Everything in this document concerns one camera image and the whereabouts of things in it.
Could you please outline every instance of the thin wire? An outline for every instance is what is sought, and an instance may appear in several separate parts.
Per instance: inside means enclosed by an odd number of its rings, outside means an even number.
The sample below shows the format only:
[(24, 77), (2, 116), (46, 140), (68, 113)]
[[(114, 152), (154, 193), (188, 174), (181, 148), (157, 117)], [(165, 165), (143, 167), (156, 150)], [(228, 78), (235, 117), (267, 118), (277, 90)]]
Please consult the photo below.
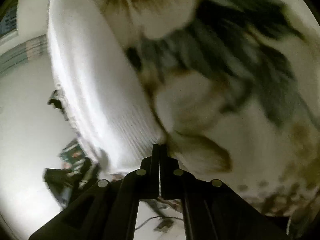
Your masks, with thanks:
[(177, 220), (183, 221), (182, 218), (177, 218), (177, 217), (160, 217), (160, 216), (151, 217), (151, 218), (148, 218), (146, 221), (144, 221), (140, 226), (136, 227), (135, 230), (138, 230), (138, 229), (142, 228), (146, 223), (148, 223), (151, 219), (154, 219), (154, 218), (172, 218), (172, 219), (177, 219)]

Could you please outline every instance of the metal pin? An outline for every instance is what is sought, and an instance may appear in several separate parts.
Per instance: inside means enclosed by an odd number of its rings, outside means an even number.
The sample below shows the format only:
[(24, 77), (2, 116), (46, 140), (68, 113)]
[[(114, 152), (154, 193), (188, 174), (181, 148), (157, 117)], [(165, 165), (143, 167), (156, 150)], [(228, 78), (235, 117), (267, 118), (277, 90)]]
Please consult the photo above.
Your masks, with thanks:
[(139, 169), (139, 170), (136, 171), (136, 173), (139, 176), (144, 176), (147, 173), (147, 171), (144, 170), (144, 169)]
[(174, 170), (173, 174), (176, 176), (181, 176), (183, 174), (183, 170), (180, 170), (180, 169)]
[(212, 186), (214, 187), (221, 187), (222, 186), (222, 181), (219, 179), (214, 179), (213, 181), (211, 181)]
[(99, 187), (106, 187), (108, 185), (108, 181), (105, 179), (99, 180), (98, 181), (98, 186)]

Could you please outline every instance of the folded fabric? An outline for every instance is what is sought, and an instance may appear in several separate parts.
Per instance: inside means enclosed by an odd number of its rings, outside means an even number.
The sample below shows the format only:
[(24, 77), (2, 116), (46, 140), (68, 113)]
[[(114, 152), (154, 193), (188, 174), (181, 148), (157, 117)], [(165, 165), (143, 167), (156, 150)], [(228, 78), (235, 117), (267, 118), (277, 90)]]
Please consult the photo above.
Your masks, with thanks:
[(52, 71), (77, 130), (108, 172), (131, 171), (164, 133), (93, 0), (50, 0)]

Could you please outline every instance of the white towel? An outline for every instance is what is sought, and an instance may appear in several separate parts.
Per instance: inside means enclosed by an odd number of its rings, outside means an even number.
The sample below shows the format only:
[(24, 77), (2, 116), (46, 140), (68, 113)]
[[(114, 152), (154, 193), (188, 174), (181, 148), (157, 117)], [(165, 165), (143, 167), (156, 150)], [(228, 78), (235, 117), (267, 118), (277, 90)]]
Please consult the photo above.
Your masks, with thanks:
[(96, 160), (110, 173), (138, 168), (164, 133), (94, 0), (50, 0), (48, 39), (77, 129), (101, 149)]

